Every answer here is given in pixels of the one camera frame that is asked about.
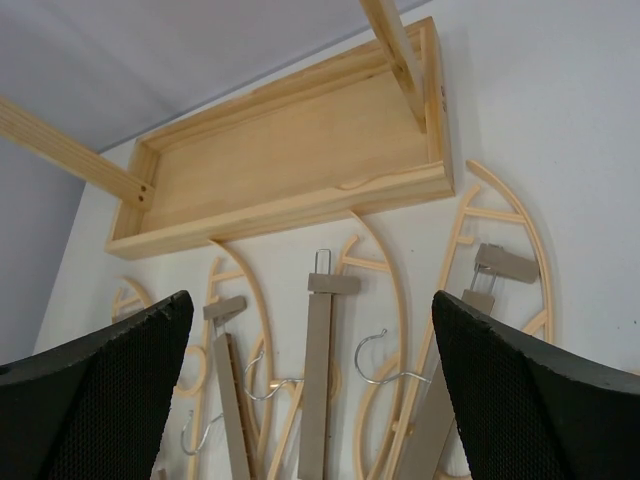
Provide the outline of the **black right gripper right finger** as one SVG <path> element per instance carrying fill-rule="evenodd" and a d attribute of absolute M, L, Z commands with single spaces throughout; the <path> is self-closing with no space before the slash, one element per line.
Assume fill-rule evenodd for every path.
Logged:
<path fill-rule="evenodd" d="M 475 479 L 636 479 L 639 378 L 439 291 L 432 320 Z"/>

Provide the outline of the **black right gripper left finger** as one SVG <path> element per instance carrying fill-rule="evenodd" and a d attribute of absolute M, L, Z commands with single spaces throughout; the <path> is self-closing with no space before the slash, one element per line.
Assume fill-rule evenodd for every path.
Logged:
<path fill-rule="evenodd" d="M 192 298 L 181 290 L 2 365 L 2 478 L 150 478 L 193 314 Z"/>

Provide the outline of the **taupe clip hanger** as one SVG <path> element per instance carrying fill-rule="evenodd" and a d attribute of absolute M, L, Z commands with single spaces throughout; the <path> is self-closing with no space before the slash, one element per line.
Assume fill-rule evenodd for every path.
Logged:
<path fill-rule="evenodd" d="M 539 263 L 505 250 L 500 245 L 482 243 L 476 253 L 474 275 L 481 274 L 491 279 L 504 277 L 523 283 L 534 283 L 540 275 Z M 408 377 L 427 386 L 426 396 L 420 404 L 413 429 L 402 429 L 395 424 L 396 436 L 406 444 L 402 454 L 391 454 L 391 479 L 447 479 L 439 472 L 439 463 L 445 449 L 454 413 L 444 379 L 442 366 L 438 365 L 430 378 L 411 371 L 400 371 L 386 378 L 371 378 L 359 365 L 359 351 L 354 354 L 354 365 L 359 376 L 368 384 L 382 386 L 403 377 Z"/>
<path fill-rule="evenodd" d="M 326 270 L 309 274 L 308 321 L 304 376 L 285 378 L 264 396 L 253 394 L 249 386 L 246 395 L 253 401 L 263 402 L 282 387 L 293 384 L 294 400 L 289 411 L 287 430 L 291 429 L 296 411 L 302 409 L 299 443 L 299 479 L 324 479 L 328 464 L 328 433 L 330 423 L 333 355 L 333 300 L 337 295 L 355 295 L 360 291 L 360 279 L 332 272 L 332 253 L 327 254 Z"/>
<path fill-rule="evenodd" d="M 252 479 L 255 477 L 255 462 L 246 428 L 246 409 L 243 401 L 241 376 L 238 373 L 235 342 L 231 334 L 212 335 L 215 328 L 224 325 L 246 309 L 243 296 L 235 296 L 218 300 L 203 307 L 202 340 L 199 345 L 191 345 L 185 354 L 198 359 L 199 370 L 195 383 L 183 389 L 178 387 L 176 393 L 184 397 L 195 397 L 196 407 L 189 412 L 188 419 L 181 431 L 192 434 L 190 441 L 180 439 L 180 447 L 184 454 L 195 457 L 201 451 L 209 436 L 207 430 L 201 431 L 200 413 L 204 394 L 207 391 L 208 367 L 215 364 L 219 383 L 222 413 L 207 424 L 212 427 L 219 420 L 224 422 L 231 474 L 234 479 Z"/>

